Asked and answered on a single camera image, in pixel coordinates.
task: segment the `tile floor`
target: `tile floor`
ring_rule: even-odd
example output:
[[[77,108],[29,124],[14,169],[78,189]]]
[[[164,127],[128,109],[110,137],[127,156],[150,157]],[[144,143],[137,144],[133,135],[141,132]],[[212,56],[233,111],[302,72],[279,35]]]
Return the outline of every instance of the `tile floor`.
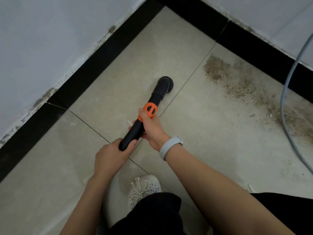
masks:
[[[255,192],[313,198],[312,176],[280,127],[282,85],[165,7],[0,183],[0,233],[58,234],[93,173],[95,153],[126,134],[164,75],[174,89],[158,115],[187,150]],[[286,104],[291,133],[313,165],[313,106],[294,92]],[[127,214],[130,182],[147,173],[182,198],[186,233],[205,234],[201,213],[146,141],[111,183],[109,225]]]

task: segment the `person's right arm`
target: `person's right arm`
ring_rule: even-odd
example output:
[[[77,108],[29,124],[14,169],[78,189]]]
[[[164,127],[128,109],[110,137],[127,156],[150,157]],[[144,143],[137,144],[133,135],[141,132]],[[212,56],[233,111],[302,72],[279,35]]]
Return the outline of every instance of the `person's right arm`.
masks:
[[[143,138],[157,151],[170,139],[158,117],[139,109],[146,133]],[[257,199],[235,182],[199,161],[180,144],[166,154],[174,171],[210,225],[222,234],[294,234]]]

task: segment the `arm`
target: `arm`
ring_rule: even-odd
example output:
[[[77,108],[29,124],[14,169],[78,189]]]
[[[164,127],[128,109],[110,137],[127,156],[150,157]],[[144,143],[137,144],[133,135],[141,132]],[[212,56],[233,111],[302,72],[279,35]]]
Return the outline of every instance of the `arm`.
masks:
[[[60,235],[96,234],[101,203],[110,181],[122,168],[127,158],[135,150],[137,140],[131,141],[128,148],[121,152],[118,145],[122,139],[104,145],[96,154],[95,172],[85,191],[64,225]]]
[[[139,110],[147,139],[157,151],[170,139],[157,117]],[[223,234],[294,234],[257,199],[235,182],[196,159],[180,144],[166,154],[166,162],[208,219]]]

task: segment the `cable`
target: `cable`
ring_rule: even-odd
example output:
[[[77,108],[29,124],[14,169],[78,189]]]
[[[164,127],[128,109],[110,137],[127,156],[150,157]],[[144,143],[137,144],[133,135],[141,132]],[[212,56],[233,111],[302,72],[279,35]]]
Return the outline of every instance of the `cable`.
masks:
[[[303,45],[299,55],[297,56],[294,64],[292,65],[292,67],[290,69],[290,72],[289,72],[289,74],[287,76],[287,79],[286,79],[286,82],[285,82],[285,85],[284,85],[284,89],[283,89],[283,92],[281,93],[281,97],[280,97],[280,113],[281,113],[281,119],[282,119],[282,122],[283,122],[283,129],[285,131],[285,134],[286,134],[287,138],[289,139],[289,142],[290,142],[293,150],[295,151],[295,154],[298,156],[298,158],[301,160],[301,162],[303,162],[303,164],[307,167],[307,169],[313,174],[313,168],[304,159],[304,157],[300,153],[299,149],[297,148],[295,142],[293,141],[291,135],[289,134],[289,132],[288,132],[288,130],[286,128],[286,122],[285,122],[285,116],[284,116],[284,100],[285,100],[285,95],[286,95],[286,92],[287,92],[287,89],[288,89],[288,85],[289,85],[290,79],[291,79],[291,77],[293,75],[293,72],[295,71],[296,66],[298,65],[298,63],[299,63],[299,61],[301,59],[301,56],[302,56],[303,52],[305,51],[305,49],[307,48],[307,46],[311,42],[312,38],[313,38],[313,33],[310,35],[310,37],[307,39],[306,43]]]

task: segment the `person's left hand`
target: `person's left hand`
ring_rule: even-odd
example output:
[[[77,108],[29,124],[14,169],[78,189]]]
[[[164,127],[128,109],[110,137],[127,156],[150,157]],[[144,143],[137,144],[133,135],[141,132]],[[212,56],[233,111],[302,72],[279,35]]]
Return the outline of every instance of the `person's left hand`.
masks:
[[[135,150],[137,140],[131,141],[125,151],[120,151],[118,146],[122,141],[118,138],[114,142],[104,145],[96,153],[94,177],[98,180],[111,180],[122,168],[127,158]]]

